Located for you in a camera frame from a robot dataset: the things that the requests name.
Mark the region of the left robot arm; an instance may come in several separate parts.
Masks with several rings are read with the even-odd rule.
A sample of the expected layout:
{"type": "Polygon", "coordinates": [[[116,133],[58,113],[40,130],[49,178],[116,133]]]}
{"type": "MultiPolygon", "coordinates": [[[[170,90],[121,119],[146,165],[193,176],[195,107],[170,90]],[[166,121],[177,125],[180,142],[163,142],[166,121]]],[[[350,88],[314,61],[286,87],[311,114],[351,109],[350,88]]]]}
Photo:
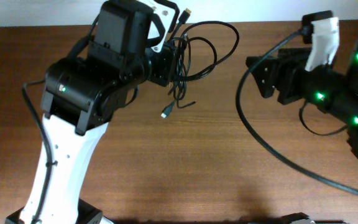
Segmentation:
{"type": "Polygon", "coordinates": [[[178,49],[166,41],[180,10],[171,1],[106,1],[88,34],[52,64],[42,80],[42,136],[37,171],[26,205],[7,223],[107,223],[80,199],[86,171],[127,94],[150,81],[173,81],[178,49]]]}

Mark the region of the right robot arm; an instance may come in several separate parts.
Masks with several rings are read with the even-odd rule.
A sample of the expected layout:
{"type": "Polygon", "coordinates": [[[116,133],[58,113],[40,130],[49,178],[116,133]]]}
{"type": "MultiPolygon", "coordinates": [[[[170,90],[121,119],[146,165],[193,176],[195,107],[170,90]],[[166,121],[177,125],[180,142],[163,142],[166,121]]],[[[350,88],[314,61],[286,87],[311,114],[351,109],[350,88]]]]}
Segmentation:
{"type": "MultiPolygon", "coordinates": [[[[358,40],[344,75],[334,71],[328,64],[306,68],[306,58],[311,55],[310,48],[283,49],[281,45],[277,45],[274,50],[278,52],[277,57],[267,52],[263,56],[246,59],[249,68],[246,74],[254,77],[261,96],[270,98],[278,91],[278,102],[282,105],[303,99],[305,106],[315,105],[321,112],[340,120],[344,123],[340,131],[347,132],[347,143],[358,160],[358,40]]],[[[268,152],[292,169],[358,196],[357,189],[329,180],[287,159],[270,146],[249,123],[246,128],[268,152]]]]}

